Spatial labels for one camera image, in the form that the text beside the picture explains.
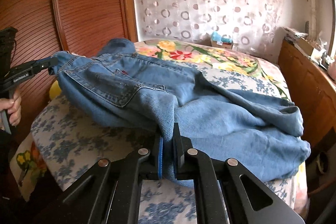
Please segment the red flower print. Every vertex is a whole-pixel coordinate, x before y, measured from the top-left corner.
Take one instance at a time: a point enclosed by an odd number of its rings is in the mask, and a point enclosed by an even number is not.
[[[191,58],[191,52],[182,52],[182,51],[176,51],[176,52],[171,52],[170,57],[175,60],[185,60],[186,58]]]

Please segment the sheer curtain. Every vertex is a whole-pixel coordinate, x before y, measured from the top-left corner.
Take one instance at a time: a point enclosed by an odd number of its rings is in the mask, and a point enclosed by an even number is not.
[[[199,41],[217,31],[235,48],[267,57],[284,0],[136,0],[140,32],[146,37]]]

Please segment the metal screw head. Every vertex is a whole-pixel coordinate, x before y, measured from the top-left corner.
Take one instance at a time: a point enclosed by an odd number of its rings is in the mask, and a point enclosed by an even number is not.
[[[197,149],[195,148],[189,148],[187,152],[189,155],[197,155],[198,153]]]
[[[105,167],[108,164],[109,164],[109,161],[107,159],[101,159],[101,160],[98,161],[98,165],[100,167]]]
[[[238,165],[238,161],[234,158],[230,158],[227,160],[227,163],[231,166],[237,166]]]
[[[148,149],[147,149],[147,148],[140,148],[140,149],[138,150],[138,153],[139,153],[140,155],[147,155],[147,154],[148,154]]]

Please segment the yellow balloon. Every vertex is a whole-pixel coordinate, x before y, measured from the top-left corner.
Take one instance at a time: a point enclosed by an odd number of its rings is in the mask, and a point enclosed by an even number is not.
[[[50,100],[53,100],[55,97],[61,94],[61,88],[58,85],[58,81],[56,80],[49,90],[49,98]]]

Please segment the jeans back pocket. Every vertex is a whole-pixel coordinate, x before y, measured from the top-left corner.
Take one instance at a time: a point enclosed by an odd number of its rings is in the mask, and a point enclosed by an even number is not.
[[[86,90],[117,107],[125,107],[141,88],[165,91],[163,85],[145,83],[131,78],[121,70],[111,70],[100,62],[65,71]]]

